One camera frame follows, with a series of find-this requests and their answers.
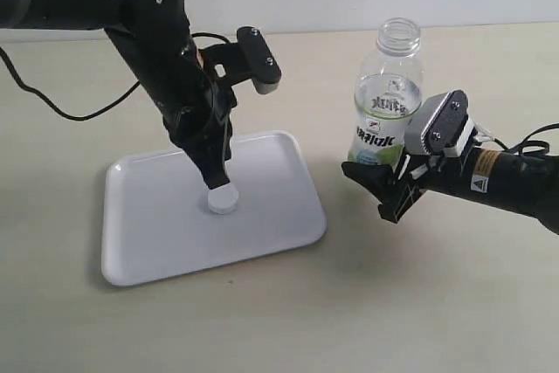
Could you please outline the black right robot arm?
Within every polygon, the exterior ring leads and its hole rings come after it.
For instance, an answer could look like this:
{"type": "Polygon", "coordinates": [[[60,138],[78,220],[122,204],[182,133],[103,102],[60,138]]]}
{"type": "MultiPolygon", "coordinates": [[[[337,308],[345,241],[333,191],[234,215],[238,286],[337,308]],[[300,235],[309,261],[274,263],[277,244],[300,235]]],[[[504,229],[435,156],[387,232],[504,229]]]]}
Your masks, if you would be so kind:
{"type": "Polygon", "coordinates": [[[424,193],[509,211],[558,233],[558,161],[485,149],[478,142],[459,157],[404,154],[398,174],[390,165],[343,162],[345,177],[378,201],[381,219],[398,223],[424,193]]]}

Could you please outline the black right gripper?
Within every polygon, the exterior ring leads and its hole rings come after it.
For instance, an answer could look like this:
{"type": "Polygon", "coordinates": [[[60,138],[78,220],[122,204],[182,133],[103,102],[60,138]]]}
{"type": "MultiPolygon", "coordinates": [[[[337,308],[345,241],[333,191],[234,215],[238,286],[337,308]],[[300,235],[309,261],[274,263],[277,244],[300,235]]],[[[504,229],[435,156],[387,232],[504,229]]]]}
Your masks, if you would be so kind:
{"type": "Polygon", "coordinates": [[[396,173],[390,165],[343,162],[345,177],[361,185],[379,202],[381,219],[397,224],[425,192],[453,196],[455,183],[463,172],[462,157],[411,155],[404,152],[396,173]]]}

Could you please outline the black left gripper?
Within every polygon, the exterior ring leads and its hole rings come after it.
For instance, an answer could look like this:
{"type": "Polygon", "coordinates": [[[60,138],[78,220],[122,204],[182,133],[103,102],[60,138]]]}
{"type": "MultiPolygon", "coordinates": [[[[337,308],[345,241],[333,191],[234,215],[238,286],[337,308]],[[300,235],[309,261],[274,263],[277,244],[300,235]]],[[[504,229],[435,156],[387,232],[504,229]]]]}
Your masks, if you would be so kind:
{"type": "Polygon", "coordinates": [[[225,163],[231,159],[231,110],[237,100],[230,88],[219,87],[195,37],[152,58],[148,94],[171,143],[197,166],[208,189],[229,183],[225,163]]]}

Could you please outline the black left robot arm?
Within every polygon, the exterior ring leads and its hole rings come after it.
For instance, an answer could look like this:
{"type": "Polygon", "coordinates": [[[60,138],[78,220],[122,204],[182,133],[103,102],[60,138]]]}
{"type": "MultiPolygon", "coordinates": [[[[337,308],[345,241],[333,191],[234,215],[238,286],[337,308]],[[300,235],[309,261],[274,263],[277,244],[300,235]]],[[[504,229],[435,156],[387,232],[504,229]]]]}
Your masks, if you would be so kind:
{"type": "Polygon", "coordinates": [[[185,0],[1,0],[4,29],[104,31],[155,103],[171,142],[210,189],[230,179],[230,113],[214,59],[190,31],[185,0]]]}

